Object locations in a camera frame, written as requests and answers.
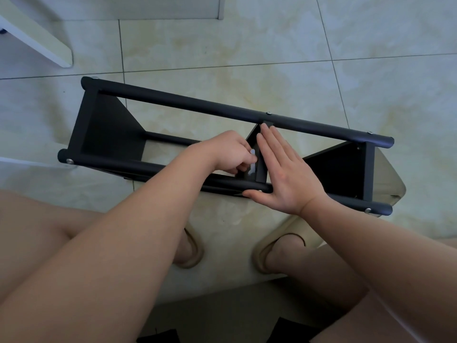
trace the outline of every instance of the black metal shelf frame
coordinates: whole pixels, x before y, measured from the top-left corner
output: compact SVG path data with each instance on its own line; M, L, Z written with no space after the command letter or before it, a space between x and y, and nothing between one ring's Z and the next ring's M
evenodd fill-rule
M202 191L230 196L241 196L247 189L273 191L272 185L266 182L267 169L255 137L260 132L260 124L265 122L282 129L346 141L304 160L336 201L359 211L392 213L390 205L372 201L374 149L392 147L391 137L90 77L83 77L81 85L84 97L68 148L59 151L60 162L146 182L164 167L141 161L146 141L183 146L199 142L144 130L117 98L120 97L256 124L247 138L259 158L255 172L242 172L235 177L210 174Z

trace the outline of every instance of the wall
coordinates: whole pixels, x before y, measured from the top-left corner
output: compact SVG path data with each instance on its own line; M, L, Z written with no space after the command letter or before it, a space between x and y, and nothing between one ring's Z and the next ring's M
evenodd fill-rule
M215 19L219 16L219 0L10 1L35 20Z

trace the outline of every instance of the hand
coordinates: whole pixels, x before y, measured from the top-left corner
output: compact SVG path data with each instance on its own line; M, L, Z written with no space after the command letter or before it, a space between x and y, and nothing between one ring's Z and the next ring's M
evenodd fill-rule
M270 173L273 193L245 190L243 195L272 209L300 215L318 198L329 199L319 179L279 131L261 125L257 143Z
M249 143L233 130L195 145L205 149L211 156L213 171L222 170L236 174L238 170L246 171L250 164L257 161L257 157L250 153Z

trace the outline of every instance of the beige slipper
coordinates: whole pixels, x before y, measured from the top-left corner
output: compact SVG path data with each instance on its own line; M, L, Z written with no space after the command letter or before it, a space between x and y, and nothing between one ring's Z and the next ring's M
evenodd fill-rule
M186 231L186 234L189 237L189 242L192 246L192 257L186 262L175 263L175 265L177 265L179 268L192 268L202 260L205 250L203 249L203 242L200 238L200 235L197 233L197 231L194 230L189 222L187 222L184 231Z
M252 262L255 268L265 274L271 273L265 266L267 254L273 248L275 242L284 235L297 235L307 247L317 248L323 239L302 218L291 215L281 226L262 239L252 251Z

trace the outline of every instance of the forearm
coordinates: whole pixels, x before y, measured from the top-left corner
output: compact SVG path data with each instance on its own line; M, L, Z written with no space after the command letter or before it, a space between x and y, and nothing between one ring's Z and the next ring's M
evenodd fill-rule
M2 304L0 341L134 339L212 170L189 147L66 244Z
M310 202L303 218L414 329L456 335L455 249L330 199Z

